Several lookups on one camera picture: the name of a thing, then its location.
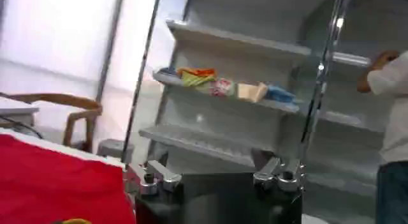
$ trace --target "cable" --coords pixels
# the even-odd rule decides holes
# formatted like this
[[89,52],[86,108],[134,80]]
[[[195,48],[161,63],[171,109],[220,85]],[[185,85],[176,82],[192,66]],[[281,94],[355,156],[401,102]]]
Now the cable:
[[31,132],[35,133],[38,138],[44,139],[44,138],[43,138],[43,135],[41,135],[40,133],[38,133],[38,132],[37,132],[35,129],[33,129],[33,127],[31,127],[31,126],[28,126],[28,125],[26,125],[26,124],[24,124],[24,123],[15,121],[15,120],[13,120],[13,119],[10,119],[10,118],[5,117],[5,116],[2,116],[2,115],[0,115],[0,119],[4,119],[5,121],[8,121],[8,122],[11,122],[11,123],[13,123],[13,124],[17,124],[17,125],[19,125],[19,126],[22,126],[23,128],[26,128],[26,129],[30,130]]

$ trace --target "hand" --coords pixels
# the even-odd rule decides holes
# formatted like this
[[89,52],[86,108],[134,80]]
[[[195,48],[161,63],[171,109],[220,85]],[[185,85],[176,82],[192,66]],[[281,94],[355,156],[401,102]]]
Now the hand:
[[381,70],[384,68],[387,63],[391,62],[392,60],[398,58],[400,52],[395,50],[388,50],[382,52],[377,59],[371,64],[367,71],[363,74],[357,84],[357,91],[361,93],[368,93],[371,91],[370,85],[367,81],[367,76],[371,71]]
[[394,59],[398,58],[400,52],[396,50],[388,50],[382,52],[377,59],[372,63],[369,70],[381,70],[387,63],[393,61]]

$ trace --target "red cloth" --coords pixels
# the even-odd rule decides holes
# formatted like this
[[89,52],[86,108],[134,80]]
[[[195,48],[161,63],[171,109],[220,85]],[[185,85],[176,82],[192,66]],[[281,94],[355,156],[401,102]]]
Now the red cloth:
[[0,135],[0,171],[0,223],[136,223],[121,168]]

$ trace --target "jeans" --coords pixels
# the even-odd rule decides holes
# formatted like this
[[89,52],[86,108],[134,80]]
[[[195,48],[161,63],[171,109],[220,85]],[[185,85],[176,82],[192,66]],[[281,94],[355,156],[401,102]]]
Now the jeans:
[[375,223],[408,224],[408,161],[379,168]]

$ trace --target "black base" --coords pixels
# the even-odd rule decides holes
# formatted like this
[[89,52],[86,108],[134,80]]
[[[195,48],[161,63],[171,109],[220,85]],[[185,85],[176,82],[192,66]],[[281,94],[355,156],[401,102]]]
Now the black base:
[[252,174],[183,175],[175,193],[136,196],[141,224],[300,224],[302,193],[255,188]]

